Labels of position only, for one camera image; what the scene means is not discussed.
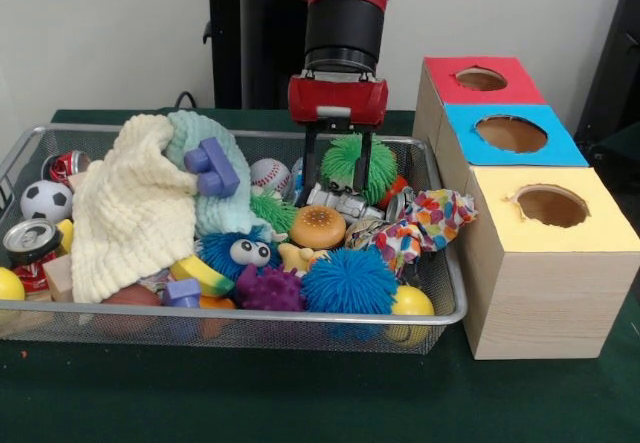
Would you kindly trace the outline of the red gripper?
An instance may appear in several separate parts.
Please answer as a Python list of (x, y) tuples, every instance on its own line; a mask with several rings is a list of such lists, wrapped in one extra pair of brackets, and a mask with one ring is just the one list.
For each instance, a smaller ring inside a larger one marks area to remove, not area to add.
[[(388, 102), (388, 85), (383, 79), (374, 81), (337, 82), (294, 76), (289, 82), (288, 99), (292, 119), (297, 123), (315, 123), (327, 117), (329, 109), (339, 109), (339, 116), (348, 117), (354, 125), (381, 126)], [(298, 205), (304, 206), (316, 184), (317, 124), (309, 124), (305, 132), (303, 155), (303, 188)], [(373, 132), (359, 134), (360, 153), (355, 162), (353, 191), (362, 193), (369, 179), (373, 147)]]

